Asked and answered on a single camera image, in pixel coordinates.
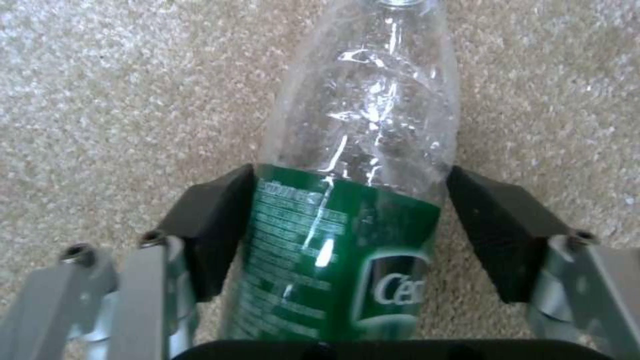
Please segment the bolt hole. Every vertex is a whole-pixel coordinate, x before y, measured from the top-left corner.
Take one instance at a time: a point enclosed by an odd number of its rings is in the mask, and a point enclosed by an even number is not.
[[[158,240],[160,238],[162,238],[164,236],[164,233],[160,230],[151,230],[151,231],[147,231],[146,233],[144,233],[142,235],[142,241],[154,241],[154,240]]]
[[[67,257],[76,256],[80,254],[82,251],[84,251],[85,248],[86,248],[85,244],[72,245],[65,250],[65,256]]]
[[[591,234],[589,231],[584,231],[584,230],[576,231],[575,235],[585,240],[594,240],[596,238],[594,234]]]

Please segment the green label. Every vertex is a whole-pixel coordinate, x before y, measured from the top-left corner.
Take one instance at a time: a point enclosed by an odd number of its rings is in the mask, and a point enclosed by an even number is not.
[[[259,165],[242,277],[221,336],[401,340],[415,328],[440,210]]]

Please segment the screw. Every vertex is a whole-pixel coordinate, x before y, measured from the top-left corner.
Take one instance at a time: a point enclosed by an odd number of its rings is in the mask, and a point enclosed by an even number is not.
[[[158,245],[166,246],[166,234],[162,230],[151,230],[142,235],[138,247],[145,249]]]
[[[60,262],[65,264],[78,264],[90,268],[95,263],[95,251],[89,244],[80,243],[68,247],[62,255]]]

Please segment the clear plastic bottle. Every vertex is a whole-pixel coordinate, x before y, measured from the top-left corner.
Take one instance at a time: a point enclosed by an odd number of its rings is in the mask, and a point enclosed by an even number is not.
[[[338,0],[264,139],[224,338],[411,336],[451,169],[458,78],[437,0]]]

